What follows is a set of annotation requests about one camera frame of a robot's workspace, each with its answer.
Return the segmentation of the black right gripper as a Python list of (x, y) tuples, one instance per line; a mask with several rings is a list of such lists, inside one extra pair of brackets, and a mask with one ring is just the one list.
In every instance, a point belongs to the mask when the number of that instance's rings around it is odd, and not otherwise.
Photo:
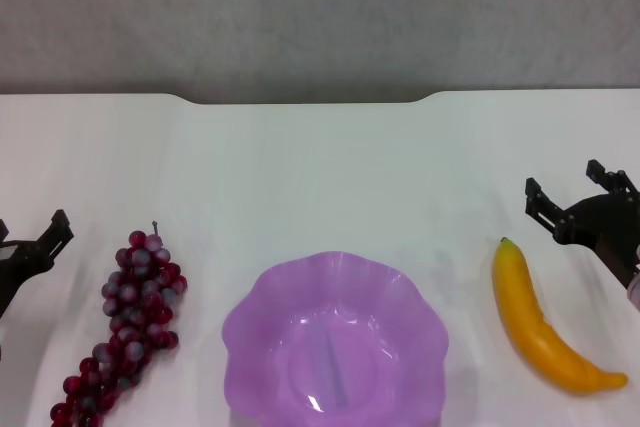
[(561, 245), (580, 245), (595, 253), (628, 288), (638, 275), (639, 197), (624, 170), (607, 171), (589, 160), (586, 176), (609, 194), (590, 197), (563, 211), (530, 177), (525, 182), (525, 213)]

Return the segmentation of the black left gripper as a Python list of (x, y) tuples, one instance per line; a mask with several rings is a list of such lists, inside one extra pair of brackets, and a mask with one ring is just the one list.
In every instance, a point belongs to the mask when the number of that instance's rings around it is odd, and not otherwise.
[(50, 226), (36, 241), (4, 242), (8, 233), (6, 224), (0, 219), (0, 316), (4, 315), (20, 287), (30, 278), (48, 272), (56, 257), (74, 237), (70, 221), (62, 209), (53, 214)]

